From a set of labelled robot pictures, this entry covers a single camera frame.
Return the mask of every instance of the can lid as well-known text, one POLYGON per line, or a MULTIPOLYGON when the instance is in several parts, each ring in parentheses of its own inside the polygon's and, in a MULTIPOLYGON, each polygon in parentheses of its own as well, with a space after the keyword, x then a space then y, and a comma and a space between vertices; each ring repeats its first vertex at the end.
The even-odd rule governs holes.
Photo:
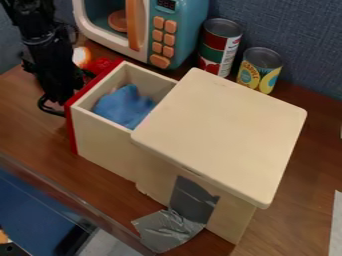
POLYGON ((236 37, 242 34, 241 27, 231 20, 215 18, 204 22, 204 29, 219 37, 236 37))
POLYGON ((252 47, 245 51, 244 59, 258 68, 280 68, 283 61, 278 53, 265 47, 252 47))

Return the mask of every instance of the blue cloth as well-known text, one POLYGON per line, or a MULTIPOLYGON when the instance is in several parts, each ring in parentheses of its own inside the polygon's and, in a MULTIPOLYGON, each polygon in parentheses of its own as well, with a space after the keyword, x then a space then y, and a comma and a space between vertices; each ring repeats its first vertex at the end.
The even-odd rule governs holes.
POLYGON ((134 130, 155 106, 150 98, 139 95, 136 85, 128 84, 103 96, 95 105, 93 112, 134 130))

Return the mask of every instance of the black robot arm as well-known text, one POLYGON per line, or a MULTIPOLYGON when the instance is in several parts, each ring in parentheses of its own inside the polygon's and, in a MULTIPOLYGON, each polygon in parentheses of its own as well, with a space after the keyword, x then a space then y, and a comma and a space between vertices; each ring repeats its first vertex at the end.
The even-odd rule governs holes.
POLYGON ((23 43, 31 55, 24 69, 33 73, 45 95, 39 107, 49 113, 63 115, 45 102, 60 106, 83 87, 80 69, 72 62, 73 48, 65 26, 54 20, 53 0, 0 0, 13 25, 18 26, 23 43))

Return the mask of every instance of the gray wall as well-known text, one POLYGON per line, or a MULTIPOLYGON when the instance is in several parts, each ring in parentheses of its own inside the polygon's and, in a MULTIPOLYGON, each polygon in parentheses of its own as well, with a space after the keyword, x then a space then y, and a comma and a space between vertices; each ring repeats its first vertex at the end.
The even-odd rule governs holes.
MULTIPOLYGON (((57 14, 72 22, 71 0, 55 3, 57 14)), ((211 0, 210 15, 244 28, 235 69, 247 47, 269 47, 284 59, 282 79, 342 99, 341 0, 211 0)), ((1 7, 0 34, 1 73, 19 63, 14 56, 20 48, 1 7)))

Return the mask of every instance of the orange button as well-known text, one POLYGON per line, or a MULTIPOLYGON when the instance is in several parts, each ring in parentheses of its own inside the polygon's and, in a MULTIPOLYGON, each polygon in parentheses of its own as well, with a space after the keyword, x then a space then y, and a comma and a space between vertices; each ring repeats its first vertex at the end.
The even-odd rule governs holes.
POLYGON ((164 28, 164 18, 160 16, 155 16, 153 18, 153 25, 155 28, 163 29, 164 28))
POLYGON ((169 46, 163 47, 163 55, 165 57, 172 58, 174 55, 174 52, 175 52, 175 50, 173 49, 173 47, 169 47, 169 46))
POLYGON ((161 42, 163 40, 163 32, 155 29, 152 32, 152 37, 154 40, 161 42))
POLYGON ((174 35, 165 34, 164 35, 164 43, 169 46, 174 46, 176 41, 176 37, 174 35))
POLYGON ((175 33, 177 30, 177 22, 173 20, 167 20, 165 22, 165 30, 171 34, 175 33))
POLYGON ((152 50, 156 53, 161 53, 162 51, 162 44, 157 43, 157 42, 153 42, 152 44, 152 50))
POLYGON ((150 56, 150 61, 153 65, 160 67, 162 69, 166 69, 170 65, 170 60, 163 56, 152 54, 150 56))

